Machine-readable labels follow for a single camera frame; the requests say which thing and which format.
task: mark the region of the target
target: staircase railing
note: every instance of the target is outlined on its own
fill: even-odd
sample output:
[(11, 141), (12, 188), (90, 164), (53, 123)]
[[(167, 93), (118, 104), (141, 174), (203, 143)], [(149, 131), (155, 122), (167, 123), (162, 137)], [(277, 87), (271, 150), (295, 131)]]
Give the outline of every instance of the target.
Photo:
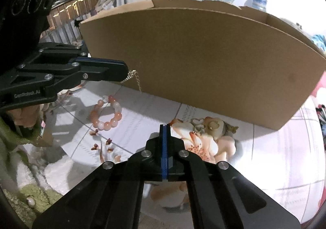
[(85, 20), (96, 14), (98, 0), (59, 0), (48, 15), (50, 27), (41, 34), (40, 42), (73, 44), (82, 39), (75, 20)]

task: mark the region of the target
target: heart-shaped earring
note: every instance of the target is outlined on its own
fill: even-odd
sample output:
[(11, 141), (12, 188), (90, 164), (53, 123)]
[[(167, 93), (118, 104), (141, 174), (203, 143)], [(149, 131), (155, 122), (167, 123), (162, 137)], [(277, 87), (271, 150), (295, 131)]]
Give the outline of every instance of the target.
[(201, 119), (192, 118), (190, 123), (194, 126), (204, 124), (204, 118)]

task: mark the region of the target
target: beaded bracelet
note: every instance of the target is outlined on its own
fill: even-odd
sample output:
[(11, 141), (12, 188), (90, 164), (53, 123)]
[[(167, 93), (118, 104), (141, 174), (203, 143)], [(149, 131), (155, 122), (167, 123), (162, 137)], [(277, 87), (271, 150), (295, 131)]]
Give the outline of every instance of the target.
[[(109, 102), (110, 105), (115, 109), (115, 116), (109, 122), (100, 122), (98, 119), (98, 111), (103, 107), (104, 103)], [(90, 119), (93, 123), (94, 128), (98, 130), (110, 130), (111, 127), (117, 127), (118, 121), (122, 119), (121, 114), (122, 108), (120, 104), (114, 99), (113, 96), (103, 96), (103, 99), (100, 99), (97, 104), (94, 106), (93, 110), (90, 113)]]

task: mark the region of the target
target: brown cardboard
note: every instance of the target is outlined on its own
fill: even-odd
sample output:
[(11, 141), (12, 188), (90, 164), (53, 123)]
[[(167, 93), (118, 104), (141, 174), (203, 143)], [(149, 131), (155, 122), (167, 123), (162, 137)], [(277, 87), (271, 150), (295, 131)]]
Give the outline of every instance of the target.
[[(138, 2), (85, 20), (91, 55), (125, 61), (144, 92), (275, 130), (325, 70), (314, 45), (269, 14), (213, 1), (170, 4)], [(135, 79), (125, 85), (138, 88)]]

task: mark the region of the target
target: table surface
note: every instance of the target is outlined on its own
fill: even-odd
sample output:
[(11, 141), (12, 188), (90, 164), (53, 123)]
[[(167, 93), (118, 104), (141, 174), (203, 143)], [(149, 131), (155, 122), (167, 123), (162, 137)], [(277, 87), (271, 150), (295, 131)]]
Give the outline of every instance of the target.
[[(116, 128), (91, 136), (89, 113), (104, 95), (114, 95), (122, 106), (122, 120)], [(100, 120), (110, 121), (113, 108), (105, 104)], [(241, 174), (257, 185), (300, 222), (311, 219), (318, 210), (325, 179), (325, 152), (319, 121), (310, 98), (279, 131), (242, 122), (206, 110), (177, 103), (110, 82), (87, 82), (66, 96), (47, 116), (54, 143), (75, 162), (97, 167), (101, 164), (94, 143), (105, 146), (112, 139), (112, 153), (104, 149), (105, 160), (121, 161), (142, 149), (159, 125), (179, 118), (190, 121), (206, 116), (219, 117), (238, 126), (234, 139), (236, 154), (229, 160)], [(167, 213), (150, 199), (142, 202), (142, 211), (180, 228), (192, 226), (190, 212)]]

